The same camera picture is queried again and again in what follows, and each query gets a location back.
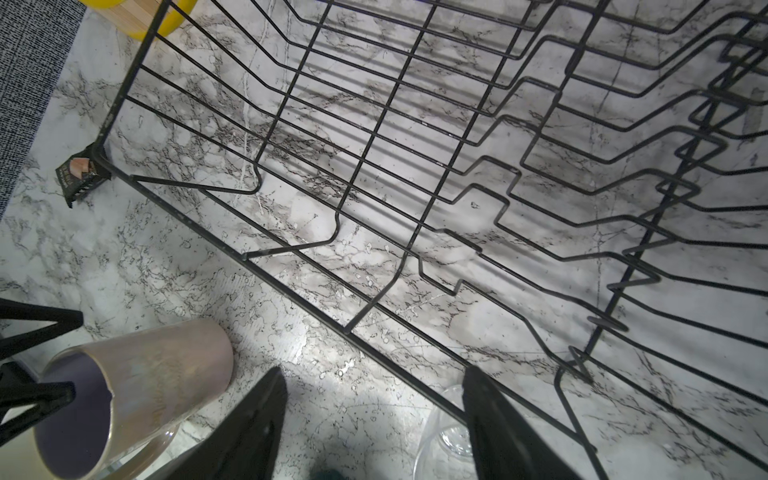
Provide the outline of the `pink iridescent mug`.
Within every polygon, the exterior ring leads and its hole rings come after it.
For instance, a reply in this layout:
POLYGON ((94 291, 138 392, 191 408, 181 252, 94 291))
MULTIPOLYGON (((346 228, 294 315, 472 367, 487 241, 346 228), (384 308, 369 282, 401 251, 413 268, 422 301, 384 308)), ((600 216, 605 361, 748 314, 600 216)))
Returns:
POLYGON ((40 377, 70 382, 74 399, 33 429, 57 479, 134 479, 168 447, 180 424, 222 395, 234 369, 231 341, 214 320, 194 319, 82 344, 54 356, 40 377))

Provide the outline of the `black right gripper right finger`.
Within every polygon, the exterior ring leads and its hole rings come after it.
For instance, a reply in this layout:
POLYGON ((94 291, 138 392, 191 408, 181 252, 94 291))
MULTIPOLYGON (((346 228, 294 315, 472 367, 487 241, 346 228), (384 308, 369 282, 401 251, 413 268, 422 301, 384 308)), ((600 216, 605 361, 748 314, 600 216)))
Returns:
POLYGON ((480 368, 465 370, 462 400, 480 479, 576 479, 480 368))

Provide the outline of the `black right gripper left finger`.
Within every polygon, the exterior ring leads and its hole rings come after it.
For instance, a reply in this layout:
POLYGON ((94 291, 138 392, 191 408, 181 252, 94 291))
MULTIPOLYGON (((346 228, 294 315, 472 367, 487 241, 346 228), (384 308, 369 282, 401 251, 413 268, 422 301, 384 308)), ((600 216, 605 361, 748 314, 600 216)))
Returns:
POLYGON ((288 400, 275 366, 203 442, 150 475, 152 479, 270 479, 288 400))

